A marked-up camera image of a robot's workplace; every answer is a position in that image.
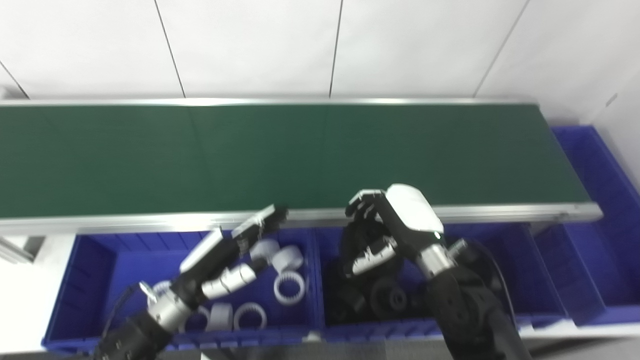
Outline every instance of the white cylindrical part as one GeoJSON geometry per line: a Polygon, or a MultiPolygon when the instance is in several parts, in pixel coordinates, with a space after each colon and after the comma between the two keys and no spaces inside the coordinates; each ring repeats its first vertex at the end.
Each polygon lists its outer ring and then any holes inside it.
{"type": "Polygon", "coordinates": [[[211,307],[209,323],[205,331],[229,331],[234,328],[234,308],[226,302],[217,302],[211,307]]]}
{"type": "Polygon", "coordinates": [[[280,244],[273,239],[262,239],[249,250],[251,260],[264,258],[271,264],[271,259],[280,250],[280,244]]]}
{"type": "Polygon", "coordinates": [[[301,267],[304,262],[305,258],[303,258],[300,249],[295,245],[283,247],[273,256],[273,259],[271,259],[271,264],[278,274],[284,271],[296,270],[301,267]]]}

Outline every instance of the black plastic part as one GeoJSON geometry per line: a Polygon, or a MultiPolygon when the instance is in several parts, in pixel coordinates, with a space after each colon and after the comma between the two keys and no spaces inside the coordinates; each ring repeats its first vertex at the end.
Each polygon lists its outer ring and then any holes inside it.
{"type": "Polygon", "coordinates": [[[96,360],[153,360],[169,344],[173,334],[146,312],[141,312],[107,333],[95,347],[96,360]]]}
{"type": "Polygon", "coordinates": [[[344,284],[329,299],[326,320],[330,325],[364,321],[368,312],[367,301],[360,291],[344,284]]]}
{"type": "Polygon", "coordinates": [[[406,310],[406,293],[391,277],[381,277],[369,294],[369,306],[379,320],[399,318],[406,310]]]}

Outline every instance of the white gear ring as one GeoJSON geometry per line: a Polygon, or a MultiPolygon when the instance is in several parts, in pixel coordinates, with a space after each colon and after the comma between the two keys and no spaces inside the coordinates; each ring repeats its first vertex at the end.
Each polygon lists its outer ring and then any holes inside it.
{"type": "Polygon", "coordinates": [[[251,256],[251,260],[256,260],[260,258],[264,258],[267,263],[271,264],[271,259],[273,256],[280,250],[280,244],[272,239],[262,239],[259,240],[255,245],[249,250],[249,255],[251,256]]]}
{"type": "Polygon", "coordinates": [[[278,277],[276,277],[276,281],[273,282],[273,293],[276,295],[276,300],[285,306],[291,306],[299,303],[300,300],[302,300],[302,298],[305,296],[305,290],[305,280],[297,272],[284,271],[280,275],[278,275],[278,277]],[[298,284],[298,287],[300,288],[298,290],[298,293],[291,297],[283,295],[280,292],[280,284],[285,281],[294,281],[296,284],[298,284]]]}
{"type": "MultiPolygon", "coordinates": [[[[198,306],[198,312],[200,314],[203,314],[207,318],[207,323],[209,323],[209,318],[211,317],[211,314],[209,314],[209,310],[207,310],[204,306],[198,306]]],[[[182,324],[180,324],[180,326],[178,326],[179,333],[182,334],[185,331],[184,327],[187,325],[187,320],[185,320],[182,324]]]]}
{"type": "Polygon", "coordinates": [[[264,329],[267,327],[267,313],[264,312],[262,306],[254,302],[245,302],[240,305],[234,314],[234,330],[240,330],[240,318],[251,311],[260,315],[260,326],[258,326],[258,329],[264,329]]]}
{"type": "Polygon", "coordinates": [[[278,274],[284,271],[296,270],[304,264],[305,258],[302,257],[300,249],[295,245],[283,247],[271,259],[271,264],[278,274]]]}

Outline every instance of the robot finger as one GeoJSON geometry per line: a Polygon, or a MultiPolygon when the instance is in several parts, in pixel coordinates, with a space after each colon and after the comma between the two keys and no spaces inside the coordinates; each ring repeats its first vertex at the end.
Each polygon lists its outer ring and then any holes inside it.
{"type": "Polygon", "coordinates": [[[366,209],[367,204],[372,204],[375,195],[381,194],[382,190],[364,189],[360,190],[351,200],[344,210],[344,214],[347,217],[354,215],[363,208],[366,209]]]}

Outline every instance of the silver metal joint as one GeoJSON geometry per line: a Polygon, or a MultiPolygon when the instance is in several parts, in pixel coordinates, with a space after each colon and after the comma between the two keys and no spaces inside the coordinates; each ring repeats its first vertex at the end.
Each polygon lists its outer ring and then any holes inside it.
{"type": "Polygon", "coordinates": [[[439,273],[456,266],[456,262],[449,257],[447,249],[441,244],[420,251],[417,264],[427,280],[434,278],[439,273]]]}
{"type": "Polygon", "coordinates": [[[175,332],[192,313],[191,309],[173,291],[167,290],[147,310],[149,315],[168,332],[175,332]]]}

